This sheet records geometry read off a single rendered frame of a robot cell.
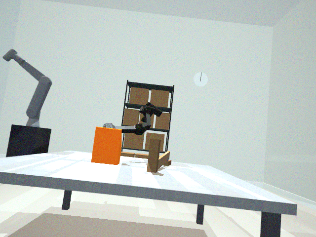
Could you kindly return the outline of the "long tan wooden rail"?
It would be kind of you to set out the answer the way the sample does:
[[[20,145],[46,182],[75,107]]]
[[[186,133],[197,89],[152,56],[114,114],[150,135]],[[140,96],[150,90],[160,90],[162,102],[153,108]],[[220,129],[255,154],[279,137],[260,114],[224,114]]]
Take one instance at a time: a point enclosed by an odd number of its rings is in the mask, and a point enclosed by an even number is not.
[[[164,153],[163,155],[159,157],[158,169],[167,162],[167,158],[169,158],[169,156],[170,156],[170,151],[167,151],[166,153]]]

